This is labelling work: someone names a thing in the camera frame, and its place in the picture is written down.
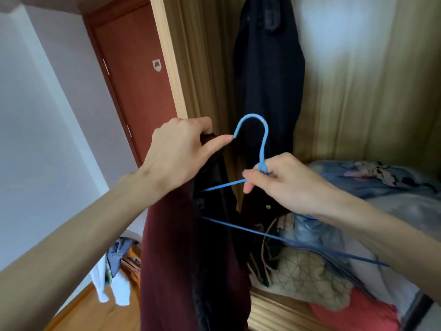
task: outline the person's right hand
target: person's right hand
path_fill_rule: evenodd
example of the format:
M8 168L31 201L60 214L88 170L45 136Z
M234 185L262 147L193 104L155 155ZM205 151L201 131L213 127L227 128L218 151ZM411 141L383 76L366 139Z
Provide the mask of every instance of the person's right hand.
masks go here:
M265 160L265 163L268 176L257 171L258 164L243 172L247 180L243 186L245 194L258 186L290 211L312 216L329 215L336 203L346 196L292 154L283 153Z

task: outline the ceiling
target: ceiling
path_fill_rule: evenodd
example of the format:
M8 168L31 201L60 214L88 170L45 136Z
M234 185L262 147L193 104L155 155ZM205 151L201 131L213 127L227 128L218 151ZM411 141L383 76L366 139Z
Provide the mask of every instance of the ceiling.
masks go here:
M90 14L113 0L0 0L0 12L9 13L20 4L74 14Z

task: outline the sticker on door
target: sticker on door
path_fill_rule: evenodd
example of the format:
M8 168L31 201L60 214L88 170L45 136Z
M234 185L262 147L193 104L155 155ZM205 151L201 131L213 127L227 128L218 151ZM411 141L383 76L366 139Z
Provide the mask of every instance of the sticker on door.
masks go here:
M153 68L158 72L161 70L161 61L159 59L153 60Z

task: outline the forearm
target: forearm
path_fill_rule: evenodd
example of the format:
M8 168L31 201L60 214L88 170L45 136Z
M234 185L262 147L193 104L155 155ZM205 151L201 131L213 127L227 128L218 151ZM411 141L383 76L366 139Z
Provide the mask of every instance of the forearm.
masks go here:
M441 303L441 243L366 201L342 192L324 219L363 243Z
M145 191L141 183L149 179L136 173L124 177L0 272L0 330L46 326L120 234L156 201L157 188L139 195Z

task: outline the maroon garment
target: maroon garment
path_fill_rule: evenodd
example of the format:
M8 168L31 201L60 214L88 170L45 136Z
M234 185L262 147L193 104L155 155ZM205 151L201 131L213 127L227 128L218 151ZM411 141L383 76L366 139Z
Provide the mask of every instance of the maroon garment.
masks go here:
M217 170L206 168L205 173L200 172L198 176L202 176L196 185L200 187L210 179L213 185L219 183L219 170L225 179L222 160ZM194 184L190 181L173 190L148 210L142 236L141 331L247 330L251 310L247 271L239 266L230 229L199 218L201 206L193 200ZM213 202L219 199L218 203L226 209L222 195L230 191L205 193L206 198L199 203L215 208L216 214L222 213ZM217 219L229 221L228 214L224 217L227 218ZM224 246L210 245L211 236L198 238L200 234L214 236L216 232L226 233L220 240L213 239L224 241ZM205 246L203 253L198 251L201 242ZM207 258L211 256L210 249L216 258L214 265L210 261L201 264L201 260L210 260ZM214 284L213 278L220 280ZM220 299L210 302L211 297Z

